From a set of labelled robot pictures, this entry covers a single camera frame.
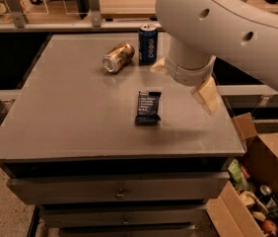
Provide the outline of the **white gripper collar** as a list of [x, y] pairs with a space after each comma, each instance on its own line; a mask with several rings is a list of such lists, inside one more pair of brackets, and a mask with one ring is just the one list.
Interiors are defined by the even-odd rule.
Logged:
[[218, 91], [214, 78], [211, 76], [216, 57], [199, 68], [184, 68], [174, 62], [169, 55], [159, 59], [151, 68], [152, 72], [168, 72], [179, 84], [184, 86], [201, 86], [192, 92], [192, 97], [210, 115], [218, 110]]

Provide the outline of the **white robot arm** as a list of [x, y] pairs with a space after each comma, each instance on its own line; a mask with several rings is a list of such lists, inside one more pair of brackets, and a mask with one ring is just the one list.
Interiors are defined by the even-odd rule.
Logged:
[[176, 82], [201, 85], [220, 58], [278, 92], [278, 15], [245, 0], [156, 0], [155, 10]]

